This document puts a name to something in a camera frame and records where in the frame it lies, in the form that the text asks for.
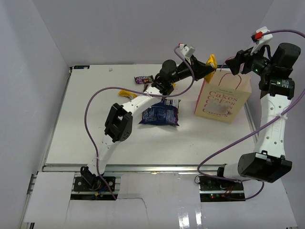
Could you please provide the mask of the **yellow snack pack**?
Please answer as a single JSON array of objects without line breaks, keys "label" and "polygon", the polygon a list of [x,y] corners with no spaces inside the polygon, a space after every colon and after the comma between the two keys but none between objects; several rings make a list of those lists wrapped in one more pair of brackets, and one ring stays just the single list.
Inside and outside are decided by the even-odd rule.
[{"label": "yellow snack pack", "polygon": [[209,73],[204,77],[204,79],[207,83],[209,83],[217,70],[217,61],[214,54],[210,55],[205,65],[208,66]]}]

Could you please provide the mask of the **beige paper cakes bag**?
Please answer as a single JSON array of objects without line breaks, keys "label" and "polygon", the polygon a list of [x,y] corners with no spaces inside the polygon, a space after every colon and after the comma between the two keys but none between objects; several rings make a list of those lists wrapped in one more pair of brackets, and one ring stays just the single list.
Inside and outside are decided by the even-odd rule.
[{"label": "beige paper cakes bag", "polygon": [[219,68],[210,81],[204,80],[194,115],[224,123],[232,123],[252,94],[252,75],[233,75],[229,69]]}]

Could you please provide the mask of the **large blue snack bag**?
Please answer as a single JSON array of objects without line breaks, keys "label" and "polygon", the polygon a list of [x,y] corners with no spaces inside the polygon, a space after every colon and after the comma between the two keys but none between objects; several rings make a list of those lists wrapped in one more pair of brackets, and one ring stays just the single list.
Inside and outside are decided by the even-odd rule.
[{"label": "large blue snack bag", "polygon": [[139,124],[179,126],[180,99],[163,99],[142,112]]}]

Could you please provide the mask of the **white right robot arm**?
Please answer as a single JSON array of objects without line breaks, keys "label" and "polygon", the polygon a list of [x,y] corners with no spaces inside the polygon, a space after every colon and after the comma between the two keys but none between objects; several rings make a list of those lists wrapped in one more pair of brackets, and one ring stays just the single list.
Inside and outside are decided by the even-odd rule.
[{"label": "white right robot arm", "polygon": [[281,43],[274,54],[270,53],[269,45],[263,45],[257,52],[240,50],[226,61],[234,75],[253,72],[260,76],[262,111],[253,152],[241,155],[237,163],[218,168],[215,184],[220,190],[227,190],[233,180],[273,183],[291,170],[292,162],[285,158],[283,112],[294,96],[295,82],[289,76],[300,53],[298,46]]}]

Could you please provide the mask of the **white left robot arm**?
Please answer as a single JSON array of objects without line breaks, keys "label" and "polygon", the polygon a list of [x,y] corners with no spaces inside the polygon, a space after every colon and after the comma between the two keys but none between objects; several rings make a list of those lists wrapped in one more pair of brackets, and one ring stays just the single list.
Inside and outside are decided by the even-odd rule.
[{"label": "white left robot arm", "polygon": [[81,177],[89,190],[107,187],[112,190],[103,177],[114,150],[120,142],[125,141],[132,133],[133,119],[153,105],[171,97],[173,84],[191,77],[192,82],[200,79],[211,79],[217,69],[215,56],[210,55],[207,63],[182,56],[182,63],[177,65],[173,60],[166,60],[154,78],[153,83],[144,92],[124,104],[114,103],[105,121],[104,135],[100,146],[94,144],[95,157],[87,166],[81,167]]}]

